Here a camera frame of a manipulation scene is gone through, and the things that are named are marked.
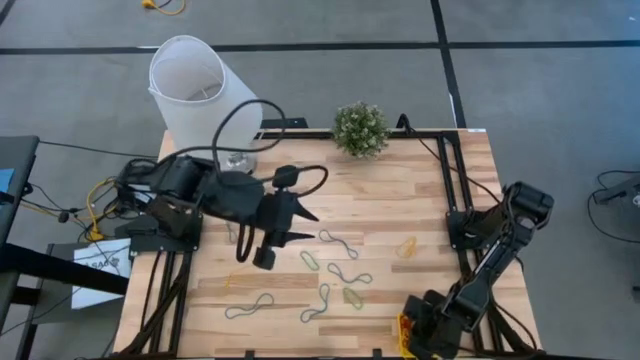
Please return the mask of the yellow rubber band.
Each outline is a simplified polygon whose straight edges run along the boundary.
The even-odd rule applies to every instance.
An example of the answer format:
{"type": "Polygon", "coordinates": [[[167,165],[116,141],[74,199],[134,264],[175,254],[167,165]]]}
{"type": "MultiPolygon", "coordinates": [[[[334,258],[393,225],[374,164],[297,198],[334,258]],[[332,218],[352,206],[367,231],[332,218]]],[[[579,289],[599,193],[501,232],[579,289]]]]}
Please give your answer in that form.
{"type": "Polygon", "coordinates": [[[252,266],[250,264],[243,265],[239,268],[236,268],[229,272],[225,281],[225,287],[230,288],[233,282],[240,276],[243,275],[246,271],[250,270],[252,266]]]}
{"type": "Polygon", "coordinates": [[[409,237],[395,249],[396,256],[402,259],[411,258],[416,255],[416,252],[417,238],[415,236],[409,237]]]}

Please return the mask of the black power box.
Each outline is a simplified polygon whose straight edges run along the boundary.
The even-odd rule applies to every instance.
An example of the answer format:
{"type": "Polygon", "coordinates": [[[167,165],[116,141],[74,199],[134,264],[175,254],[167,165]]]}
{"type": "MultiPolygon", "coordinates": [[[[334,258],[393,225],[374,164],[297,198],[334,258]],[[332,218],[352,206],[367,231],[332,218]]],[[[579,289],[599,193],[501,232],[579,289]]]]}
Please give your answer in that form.
{"type": "Polygon", "coordinates": [[[285,119],[263,119],[260,125],[261,129],[306,129],[308,128],[307,120],[304,117],[285,118],[285,119]]]}

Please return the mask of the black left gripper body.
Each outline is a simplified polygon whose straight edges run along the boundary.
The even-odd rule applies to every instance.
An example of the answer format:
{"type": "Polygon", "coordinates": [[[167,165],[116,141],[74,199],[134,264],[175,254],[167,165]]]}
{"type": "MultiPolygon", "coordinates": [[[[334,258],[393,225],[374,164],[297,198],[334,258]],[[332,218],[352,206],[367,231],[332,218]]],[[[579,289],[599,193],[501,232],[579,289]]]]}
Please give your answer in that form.
{"type": "Polygon", "coordinates": [[[266,194],[258,206],[255,225],[266,232],[286,233],[291,229],[297,209],[298,196],[292,192],[266,194]]]}

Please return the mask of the white paper sheet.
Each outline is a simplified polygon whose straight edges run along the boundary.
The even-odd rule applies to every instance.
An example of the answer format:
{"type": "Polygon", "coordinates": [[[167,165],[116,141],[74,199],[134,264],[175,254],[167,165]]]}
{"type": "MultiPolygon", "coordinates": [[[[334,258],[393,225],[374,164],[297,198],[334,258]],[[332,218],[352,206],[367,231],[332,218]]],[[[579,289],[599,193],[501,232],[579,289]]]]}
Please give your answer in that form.
{"type": "MultiPolygon", "coordinates": [[[[130,238],[92,243],[75,250],[73,260],[96,270],[129,278],[132,268],[130,244],[130,238]]],[[[73,286],[71,308],[80,310],[120,298],[120,294],[73,286]]]]}

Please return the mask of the grey side desk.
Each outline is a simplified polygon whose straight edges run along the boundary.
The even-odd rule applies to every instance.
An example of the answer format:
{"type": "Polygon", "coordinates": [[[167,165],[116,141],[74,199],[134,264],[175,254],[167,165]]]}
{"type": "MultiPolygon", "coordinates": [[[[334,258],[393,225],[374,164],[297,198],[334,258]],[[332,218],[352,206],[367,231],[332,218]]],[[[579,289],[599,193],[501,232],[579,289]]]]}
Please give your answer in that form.
{"type": "Polygon", "coordinates": [[[7,242],[33,168],[38,136],[0,136],[0,249],[7,242]]]}

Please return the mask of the black metal bar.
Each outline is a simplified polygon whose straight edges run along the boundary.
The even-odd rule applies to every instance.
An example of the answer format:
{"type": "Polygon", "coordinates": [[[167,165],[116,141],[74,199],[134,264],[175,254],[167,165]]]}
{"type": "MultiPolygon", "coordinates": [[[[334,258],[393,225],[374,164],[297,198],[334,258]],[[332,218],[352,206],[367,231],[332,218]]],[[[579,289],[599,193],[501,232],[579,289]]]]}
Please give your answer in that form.
{"type": "Polygon", "coordinates": [[[18,245],[0,249],[0,272],[17,272],[74,286],[125,295],[129,280],[18,245]]]}

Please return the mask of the white shade silver table lamp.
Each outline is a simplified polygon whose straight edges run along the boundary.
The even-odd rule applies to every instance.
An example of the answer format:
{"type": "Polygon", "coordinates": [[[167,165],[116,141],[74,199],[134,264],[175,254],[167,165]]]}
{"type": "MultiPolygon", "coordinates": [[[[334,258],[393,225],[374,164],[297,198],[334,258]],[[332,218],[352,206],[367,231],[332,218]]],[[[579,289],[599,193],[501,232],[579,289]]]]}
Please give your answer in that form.
{"type": "MultiPolygon", "coordinates": [[[[224,118],[257,95],[205,42],[174,36],[154,54],[149,66],[149,92],[177,150],[209,145],[224,118]]],[[[240,153],[251,146],[263,120],[262,106],[244,106],[225,125],[218,139],[220,166],[250,173],[256,157],[240,153]]]]}

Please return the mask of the artificial plant in black pot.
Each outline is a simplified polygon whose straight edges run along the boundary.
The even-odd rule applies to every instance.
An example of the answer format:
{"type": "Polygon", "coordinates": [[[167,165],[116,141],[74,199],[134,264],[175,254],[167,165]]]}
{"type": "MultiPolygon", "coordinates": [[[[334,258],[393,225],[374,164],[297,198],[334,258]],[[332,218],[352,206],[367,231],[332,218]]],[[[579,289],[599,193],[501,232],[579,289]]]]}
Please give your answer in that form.
{"type": "Polygon", "coordinates": [[[355,158],[375,158],[388,146],[390,129],[377,105],[356,102],[340,107],[332,138],[337,148],[355,158]]]}

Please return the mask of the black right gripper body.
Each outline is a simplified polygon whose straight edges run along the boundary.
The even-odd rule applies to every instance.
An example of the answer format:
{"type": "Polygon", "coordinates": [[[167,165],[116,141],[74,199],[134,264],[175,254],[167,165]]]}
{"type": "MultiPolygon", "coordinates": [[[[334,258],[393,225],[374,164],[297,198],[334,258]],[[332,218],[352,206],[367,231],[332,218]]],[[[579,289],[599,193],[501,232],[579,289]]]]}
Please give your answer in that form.
{"type": "Polygon", "coordinates": [[[429,307],[424,332],[428,345],[459,345],[462,334],[468,331],[468,316],[458,304],[459,291],[447,295],[435,290],[425,293],[429,307]]]}

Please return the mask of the yellow tray with rubber bands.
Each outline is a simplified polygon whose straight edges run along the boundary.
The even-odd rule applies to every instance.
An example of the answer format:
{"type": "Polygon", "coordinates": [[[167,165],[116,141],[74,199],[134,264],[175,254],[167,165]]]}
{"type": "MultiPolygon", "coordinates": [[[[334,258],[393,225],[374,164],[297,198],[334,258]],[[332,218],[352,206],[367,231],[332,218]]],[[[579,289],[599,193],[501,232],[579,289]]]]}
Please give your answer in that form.
{"type": "Polygon", "coordinates": [[[399,314],[397,317],[398,323],[398,337],[399,337],[399,349],[402,353],[408,352],[411,320],[404,314],[399,314]]]}

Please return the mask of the grey floor device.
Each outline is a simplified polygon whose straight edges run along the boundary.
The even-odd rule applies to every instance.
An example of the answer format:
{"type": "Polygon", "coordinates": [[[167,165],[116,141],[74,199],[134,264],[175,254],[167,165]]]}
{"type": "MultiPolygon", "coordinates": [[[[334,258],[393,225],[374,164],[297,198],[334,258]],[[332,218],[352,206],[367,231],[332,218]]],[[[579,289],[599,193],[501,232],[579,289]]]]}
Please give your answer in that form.
{"type": "Polygon", "coordinates": [[[632,203],[640,208],[640,172],[632,172],[629,179],[597,191],[594,201],[597,204],[605,204],[610,200],[623,197],[629,197],[632,203]]]}

